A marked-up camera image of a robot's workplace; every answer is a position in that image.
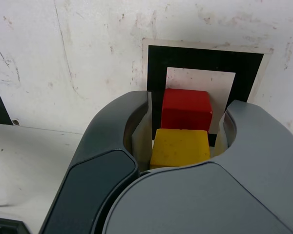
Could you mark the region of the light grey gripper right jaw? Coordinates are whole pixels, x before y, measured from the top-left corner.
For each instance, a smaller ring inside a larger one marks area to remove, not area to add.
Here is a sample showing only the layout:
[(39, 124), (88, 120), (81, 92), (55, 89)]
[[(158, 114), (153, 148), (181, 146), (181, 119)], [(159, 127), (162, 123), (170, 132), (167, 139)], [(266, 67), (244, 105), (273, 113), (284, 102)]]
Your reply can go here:
[(220, 155), (134, 181), (103, 233), (293, 234), (293, 134), (261, 107), (237, 100), (220, 129)]

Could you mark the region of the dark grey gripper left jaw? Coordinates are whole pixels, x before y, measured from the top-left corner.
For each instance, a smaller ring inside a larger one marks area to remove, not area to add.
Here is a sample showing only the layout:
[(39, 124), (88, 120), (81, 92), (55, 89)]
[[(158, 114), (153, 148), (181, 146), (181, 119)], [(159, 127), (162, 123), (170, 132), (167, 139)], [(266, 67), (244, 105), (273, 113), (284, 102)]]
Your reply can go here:
[(100, 234), (119, 194), (139, 178), (132, 138), (151, 123), (152, 97), (132, 91), (92, 119), (42, 224), (42, 234)]

